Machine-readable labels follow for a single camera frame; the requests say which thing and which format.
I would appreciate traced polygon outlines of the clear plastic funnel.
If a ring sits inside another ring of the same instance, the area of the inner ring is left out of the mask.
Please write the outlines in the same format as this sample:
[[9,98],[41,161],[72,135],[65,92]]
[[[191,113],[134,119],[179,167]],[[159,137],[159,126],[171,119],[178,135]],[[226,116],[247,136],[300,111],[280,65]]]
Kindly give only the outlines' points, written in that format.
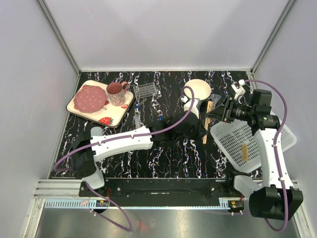
[[219,100],[221,99],[221,96],[218,94],[212,94],[211,95],[211,101],[213,102],[213,107],[215,108]]

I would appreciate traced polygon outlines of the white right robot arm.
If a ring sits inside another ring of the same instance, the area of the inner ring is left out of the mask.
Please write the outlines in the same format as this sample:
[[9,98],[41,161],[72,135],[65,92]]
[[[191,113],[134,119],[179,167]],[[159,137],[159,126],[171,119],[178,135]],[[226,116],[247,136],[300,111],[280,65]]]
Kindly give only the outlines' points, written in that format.
[[249,106],[227,97],[206,116],[226,123],[246,122],[259,151],[262,184],[257,184],[240,169],[240,174],[225,184],[226,193],[233,197],[241,193],[248,198],[254,217],[289,221],[304,198],[300,190],[294,189],[286,169],[280,134],[283,123],[271,114],[271,98],[272,93],[262,89],[254,91]]

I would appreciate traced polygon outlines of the white wash bottle red cap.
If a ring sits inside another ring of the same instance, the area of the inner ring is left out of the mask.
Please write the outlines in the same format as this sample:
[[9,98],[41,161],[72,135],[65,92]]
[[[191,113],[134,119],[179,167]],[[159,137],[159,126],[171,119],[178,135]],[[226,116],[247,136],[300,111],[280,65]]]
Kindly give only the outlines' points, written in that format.
[[103,129],[99,126],[92,127],[90,130],[91,137],[93,136],[103,136]]

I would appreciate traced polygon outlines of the wooden test tube clamp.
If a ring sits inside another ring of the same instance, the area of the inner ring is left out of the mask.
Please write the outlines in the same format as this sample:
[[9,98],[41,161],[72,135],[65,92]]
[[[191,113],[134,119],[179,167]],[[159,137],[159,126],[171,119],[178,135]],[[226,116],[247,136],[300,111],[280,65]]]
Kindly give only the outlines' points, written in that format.
[[[213,109],[213,101],[208,101],[206,114],[210,113],[212,109]],[[210,122],[211,122],[211,119],[206,116],[205,125],[204,125],[205,130],[208,129]],[[206,143],[207,143],[207,134],[203,137],[203,144],[206,144]]]

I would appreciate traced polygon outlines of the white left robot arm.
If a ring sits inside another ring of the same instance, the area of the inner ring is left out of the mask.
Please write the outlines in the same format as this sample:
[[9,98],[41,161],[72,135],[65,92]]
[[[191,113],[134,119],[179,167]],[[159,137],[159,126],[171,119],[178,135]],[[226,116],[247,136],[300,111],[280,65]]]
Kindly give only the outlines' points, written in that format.
[[107,184],[97,162],[102,159],[135,150],[150,150],[168,147],[174,142],[189,139],[197,140],[204,136],[201,120],[194,113],[168,117],[138,129],[114,135],[104,135],[101,127],[93,127],[89,136],[75,140],[71,151],[72,175],[83,179],[95,196],[106,193]]

